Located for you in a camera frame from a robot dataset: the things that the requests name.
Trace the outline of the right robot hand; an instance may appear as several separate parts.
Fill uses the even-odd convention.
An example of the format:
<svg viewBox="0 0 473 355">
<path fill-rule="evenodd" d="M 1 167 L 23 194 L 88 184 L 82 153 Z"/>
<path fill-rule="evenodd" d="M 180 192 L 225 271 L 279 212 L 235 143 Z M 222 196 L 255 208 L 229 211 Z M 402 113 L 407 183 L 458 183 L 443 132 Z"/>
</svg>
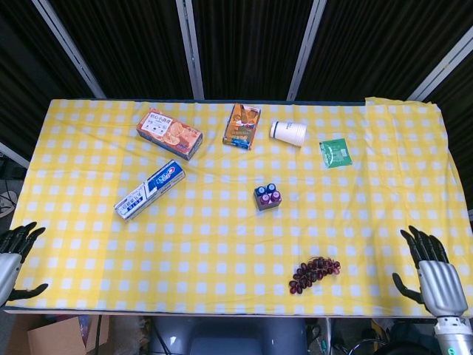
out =
<svg viewBox="0 0 473 355">
<path fill-rule="evenodd" d="M 456 268 L 449 262 L 441 241 L 431 234 L 409 226 L 400 230 L 417 270 L 419 290 L 407 288 L 399 274 L 392 274 L 398 291 L 424 305 L 434 317 L 461 317 L 468 303 Z"/>
</svg>

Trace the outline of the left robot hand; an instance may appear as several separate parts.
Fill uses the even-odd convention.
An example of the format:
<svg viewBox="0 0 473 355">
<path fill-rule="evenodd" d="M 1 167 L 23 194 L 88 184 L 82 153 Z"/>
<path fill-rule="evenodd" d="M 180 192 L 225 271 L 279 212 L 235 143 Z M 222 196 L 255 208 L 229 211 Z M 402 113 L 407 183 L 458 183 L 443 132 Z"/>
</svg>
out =
<svg viewBox="0 0 473 355">
<path fill-rule="evenodd" d="M 0 308 L 10 301 L 36 297 L 48 287 L 47 283 L 43 283 L 34 289 L 15 289 L 27 255 L 38 237 L 46 230 L 45 227 L 36 226 L 36 222 L 31 222 L 0 234 Z"/>
</svg>

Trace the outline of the purple toy brick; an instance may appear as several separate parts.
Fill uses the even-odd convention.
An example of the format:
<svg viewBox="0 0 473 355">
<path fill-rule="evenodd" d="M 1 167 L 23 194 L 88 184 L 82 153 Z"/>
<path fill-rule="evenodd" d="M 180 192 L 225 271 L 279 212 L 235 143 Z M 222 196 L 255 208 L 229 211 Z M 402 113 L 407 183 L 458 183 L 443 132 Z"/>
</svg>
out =
<svg viewBox="0 0 473 355">
<path fill-rule="evenodd" d="M 278 206 L 282 201 L 280 192 L 275 190 L 271 193 L 261 195 L 257 202 L 262 209 L 269 209 Z"/>
</svg>

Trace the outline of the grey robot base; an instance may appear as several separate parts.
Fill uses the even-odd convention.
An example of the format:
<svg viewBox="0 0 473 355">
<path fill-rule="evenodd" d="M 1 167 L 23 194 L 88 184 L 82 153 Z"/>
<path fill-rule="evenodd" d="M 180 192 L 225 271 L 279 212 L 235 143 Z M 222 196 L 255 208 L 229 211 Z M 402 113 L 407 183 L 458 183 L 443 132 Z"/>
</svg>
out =
<svg viewBox="0 0 473 355">
<path fill-rule="evenodd" d="M 153 317 L 149 355 L 307 355 L 305 322 L 290 317 Z"/>
</svg>

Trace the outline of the blue toy brick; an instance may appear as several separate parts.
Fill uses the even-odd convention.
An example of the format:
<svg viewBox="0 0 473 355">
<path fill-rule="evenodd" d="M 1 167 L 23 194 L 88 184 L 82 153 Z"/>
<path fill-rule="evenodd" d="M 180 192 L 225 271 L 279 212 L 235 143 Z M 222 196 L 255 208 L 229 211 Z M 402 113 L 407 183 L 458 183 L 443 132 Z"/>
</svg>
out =
<svg viewBox="0 0 473 355">
<path fill-rule="evenodd" d="M 257 202 L 258 198 L 261 195 L 265 194 L 265 193 L 271 193 L 275 190 L 279 191 L 274 183 L 269 183 L 266 186 L 258 186 L 257 188 L 254 189 L 253 195 L 254 195 L 254 198 L 255 198 L 255 201 L 256 201 L 256 206 L 257 206 L 258 210 L 260 210 L 260 211 L 268 210 L 268 209 L 262 209 L 259 206 L 259 203 Z"/>
</svg>

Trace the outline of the brown cardboard box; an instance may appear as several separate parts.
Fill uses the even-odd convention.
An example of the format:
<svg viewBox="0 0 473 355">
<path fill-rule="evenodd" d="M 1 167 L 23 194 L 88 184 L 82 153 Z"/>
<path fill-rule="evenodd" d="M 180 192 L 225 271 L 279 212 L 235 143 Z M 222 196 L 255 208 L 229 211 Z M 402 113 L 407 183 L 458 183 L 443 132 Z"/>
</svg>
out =
<svg viewBox="0 0 473 355">
<path fill-rule="evenodd" d="M 1 355 L 103 355 L 109 324 L 108 316 L 17 314 Z"/>
</svg>

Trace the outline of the purple grape bunch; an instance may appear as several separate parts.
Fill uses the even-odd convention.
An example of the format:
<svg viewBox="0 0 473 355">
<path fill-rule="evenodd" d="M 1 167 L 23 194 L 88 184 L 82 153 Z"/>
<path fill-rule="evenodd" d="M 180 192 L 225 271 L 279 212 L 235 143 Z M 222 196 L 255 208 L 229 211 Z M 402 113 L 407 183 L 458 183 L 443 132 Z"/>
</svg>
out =
<svg viewBox="0 0 473 355">
<path fill-rule="evenodd" d="M 290 294 L 302 294 L 326 276 L 338 275 L 341 263 L 330 257 L 312 257 L 307 262 L 300 263 L 288 282 Z"/>
</svg>

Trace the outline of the white blue toothpaste box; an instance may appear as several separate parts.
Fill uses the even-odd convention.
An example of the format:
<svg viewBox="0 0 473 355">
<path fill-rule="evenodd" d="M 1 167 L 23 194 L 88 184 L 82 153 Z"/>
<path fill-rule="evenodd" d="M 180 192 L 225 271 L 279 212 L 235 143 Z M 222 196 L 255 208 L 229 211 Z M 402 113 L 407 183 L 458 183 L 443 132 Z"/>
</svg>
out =
<svg viewBox="0 0 473 355">
<path fill-rule="evenodd" d="M 164 195 L 186 176 L 182 166 L 170 160 L 165 166 L 143 181 L 136 189 L 114 205 L 114 210 L 123 220 L 131 220 L 146 207 Z"/>
</svg>

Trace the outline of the green packet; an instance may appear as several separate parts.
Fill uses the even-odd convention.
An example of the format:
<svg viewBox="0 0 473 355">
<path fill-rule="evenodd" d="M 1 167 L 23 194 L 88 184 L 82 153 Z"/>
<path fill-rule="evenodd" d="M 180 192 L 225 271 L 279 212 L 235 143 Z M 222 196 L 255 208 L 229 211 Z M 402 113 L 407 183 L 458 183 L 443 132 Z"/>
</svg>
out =
<svg viewBox="0 0 473 355">
<path fill-rule="evenodd" d="M 328 169 L 353 164 L 344 138 L 319 143 L 324 165 Z"/>
</svg>

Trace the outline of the orange cookie box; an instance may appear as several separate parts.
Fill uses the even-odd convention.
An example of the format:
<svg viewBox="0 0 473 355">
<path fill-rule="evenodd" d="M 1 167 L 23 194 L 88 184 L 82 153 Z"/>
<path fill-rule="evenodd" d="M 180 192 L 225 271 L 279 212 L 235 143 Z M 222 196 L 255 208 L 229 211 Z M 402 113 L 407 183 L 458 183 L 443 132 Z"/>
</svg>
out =
<svg viewBox="0 0 473 355">
<path fill-rule="evenodd" d="M 185 160 L 191 160 L 203 142 L 201 131 L 156 109 L 143 116 L 136 130 L 142 138 Z"/>
</svg>

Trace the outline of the yellow checkered tablecloth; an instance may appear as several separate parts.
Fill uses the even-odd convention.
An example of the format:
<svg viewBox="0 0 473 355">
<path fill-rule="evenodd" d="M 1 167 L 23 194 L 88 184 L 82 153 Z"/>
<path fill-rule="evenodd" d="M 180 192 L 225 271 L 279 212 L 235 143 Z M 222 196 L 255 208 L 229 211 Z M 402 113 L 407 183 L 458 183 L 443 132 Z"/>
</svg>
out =
<svg viewBox="0 0 473 355">
<path fill-rule="evenodd" d="M 114 205 L 173 154 L 141 138 L 155 107 L 203 133 L 185 178 L 137 217 Z M 403 297 L 418 276 L 401 229 L 445 245 L 473 316 L 473 234 L 434 104 L 368 98 L 359 106 L 261 105 L 251 150 L 225 145 L 230 104 L 54 100 L 13 215 L 46 228 L 18 288 L 47 283 L 11 311 L 423 316 Z M 274 121 L 305 124 L 301 147 L 270 137 Z M 344 138 L 352 165 L 328 169 L 319 143 Z M 258 210 L 274 183 L 280 205 Z M 341 263 L 302 294 L 296 267 Z"/>
</svg>

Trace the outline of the white paper cup stack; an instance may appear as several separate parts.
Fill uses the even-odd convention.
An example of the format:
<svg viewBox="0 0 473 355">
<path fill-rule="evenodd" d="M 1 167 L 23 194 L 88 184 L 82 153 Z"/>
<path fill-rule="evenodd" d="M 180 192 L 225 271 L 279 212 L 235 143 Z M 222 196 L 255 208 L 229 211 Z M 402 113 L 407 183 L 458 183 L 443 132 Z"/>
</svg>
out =
<svg viewBox="0 0 473 355">
<path fill-rule="evenodd" d="M 294 122 L 274 121 L 270 128 L 270 137 L 301 147 L 305 140 L 307 126 Z"/>
</svg>

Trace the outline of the small orange snack box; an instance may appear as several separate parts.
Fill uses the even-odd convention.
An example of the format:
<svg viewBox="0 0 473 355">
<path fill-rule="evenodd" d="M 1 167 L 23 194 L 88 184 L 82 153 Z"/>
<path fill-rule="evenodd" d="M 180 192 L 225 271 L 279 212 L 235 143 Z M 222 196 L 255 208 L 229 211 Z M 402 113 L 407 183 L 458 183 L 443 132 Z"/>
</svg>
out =
<svg viewBox="0 0 473 355">
<path fill-rule="evenodd" d="M 222 142 L 251 150 L 260 115 L 261 109 L 259 108 L 245 104 L 234 104 Z"/>
</svg>

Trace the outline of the grey metal rail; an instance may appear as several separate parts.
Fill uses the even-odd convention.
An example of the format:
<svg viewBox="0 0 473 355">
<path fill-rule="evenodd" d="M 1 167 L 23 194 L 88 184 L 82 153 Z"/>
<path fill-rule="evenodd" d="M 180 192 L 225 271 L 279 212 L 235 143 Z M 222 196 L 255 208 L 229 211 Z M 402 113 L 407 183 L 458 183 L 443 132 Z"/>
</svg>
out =
<svg viewBox="0 0 473 355">
<path fill-rule="evenodd" d="M 30 162 L 22 157 L 20 154 L 0 142 L 0 152 L 6 155 L 11 160 L 15 161 L 20 166 L 23 166 L 25 169 L 29 168 Z"/>
</svg>

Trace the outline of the grey metal post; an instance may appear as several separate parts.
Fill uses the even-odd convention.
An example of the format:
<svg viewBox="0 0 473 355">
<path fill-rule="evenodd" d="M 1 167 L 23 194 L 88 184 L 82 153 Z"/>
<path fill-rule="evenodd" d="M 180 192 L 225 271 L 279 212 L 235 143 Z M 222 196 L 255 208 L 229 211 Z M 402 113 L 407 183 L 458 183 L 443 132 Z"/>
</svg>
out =
<svg viewBox="0 0 473 355">
<path fill-rule="evenodd" d="M 97 99 L 106 99 L 106 95 L 102 90 L 97 78 L 92 73 L 84 57 L 81 55 L 75 42 L 53 9 L 49 0 L 30 0 L 40 16 L 43 18 L 46 25 L 49 27 L 52 34 L 55 36 L 58 43 L 66 53 L 67 57 L 76 68 L 79 75 L 89 87 L 92 94 Z"/>
<path fill-rule="evenodd" d="M 407 98 L 423 101 L 473 52 L 473 25 Z"/>
<path fill-rule="evenodd" d="M 310 15 L 302 38 L 298 58 L 293 71 L 290 87 L 287 93 L 287 101 L 294 101 L 299 92 L 300 84 L 310 57 L 310 53 L 316 39 L 327 0 L 313 0 Z"/>
<path fill-rule="evenodd" d="M 200 54 L 197 43 L 193 3 L 192 0 L 175 0 L 175 2 L 193 96 L 195 100 L 204 100 L 205 94 L 200 66 Z"/>
</svg>

